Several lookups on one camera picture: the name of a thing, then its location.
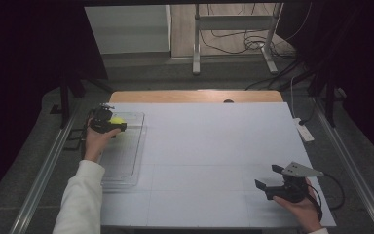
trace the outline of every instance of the white paper sheet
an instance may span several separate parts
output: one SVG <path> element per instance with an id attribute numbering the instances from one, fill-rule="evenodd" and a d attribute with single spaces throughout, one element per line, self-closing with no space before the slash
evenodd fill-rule
<path id="1" fill-rule="evenodd" d="M 298 226 L 254 185 L 255 179 L 282 185 L 281 175 L 271 170 L 273 164 L 312 166 L 286 103 L 111 105 L 120 112 L 144 113 L 148 131 L 138 184 L 104 194 L 102 225 Z M 318 181 L 311 181 L 321 194 Z M 322 225 L 335 226 L 322 202 Z"/>

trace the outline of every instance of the white power strip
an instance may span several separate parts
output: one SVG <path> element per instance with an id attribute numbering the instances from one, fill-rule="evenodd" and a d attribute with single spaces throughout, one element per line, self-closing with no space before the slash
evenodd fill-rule
<path id="1" fill-rule="evenodd" d="M 308 128 L 304 125 L 300 125 L 300 118 L 294 118 L 294 125 L 296 125 L 297 131 L 299 131 L 300 137 L 303 139 L 305 142 L 311 142 L 314 141 L 314 137 L 311 135 L 311 132 L 309 132 Z"/>

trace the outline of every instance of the black surface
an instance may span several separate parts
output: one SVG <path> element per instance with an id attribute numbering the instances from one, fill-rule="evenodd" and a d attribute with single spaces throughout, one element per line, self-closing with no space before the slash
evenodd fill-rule
<path id="1" fill-rule="evenodd" d="M 278 3 L 278 2 L 325 2 L 328 0 L 22 0 L 21 2 L 74 4 L 83 6 L 135 6 L 178 4 L 226 4 L 226 3 Z"/>
<path id="2" fill-rule="evenodd" d="M 374 144 L 374 3 L 366 3 L 335 62 L 344 107 Z"/>
<path id="3" fill-rule="evenodd" d="M 292 45 L 297 50 L 298 56 L 308 58 L 314 45 L 318 43 L 318 40 L 315 43 L 315 36 L 324 5 L 324 2 L 283 4 L 276 34 Z"/>
<path id="4" fill-rule="evenodd" d="M 80 72 L 107 78 L 83 7 L 0 2 L 0 179 L 35 125 L 42 96 L 61 75 L 74 84 Z"/>

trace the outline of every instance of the transparent plastic tray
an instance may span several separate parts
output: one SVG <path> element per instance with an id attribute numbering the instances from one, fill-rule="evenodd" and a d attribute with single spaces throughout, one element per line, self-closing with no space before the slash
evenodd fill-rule
<path id="1" fill-rule="evenodd" d="M 105 169 L 101 182 L 104 191 L 137 184 L 146 132 L 143 113 L 115 112 L 113 117 L 123 118 L 127 129 L 110 139 L 99 159 Z"/>

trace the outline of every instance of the wall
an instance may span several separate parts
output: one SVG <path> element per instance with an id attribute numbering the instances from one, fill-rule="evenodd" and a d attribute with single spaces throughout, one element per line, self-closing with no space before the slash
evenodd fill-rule
<path id="1" fill-rule="evenodd" d="M 166 6 L 86 7 L 102 54 L 169 52 Z"/>

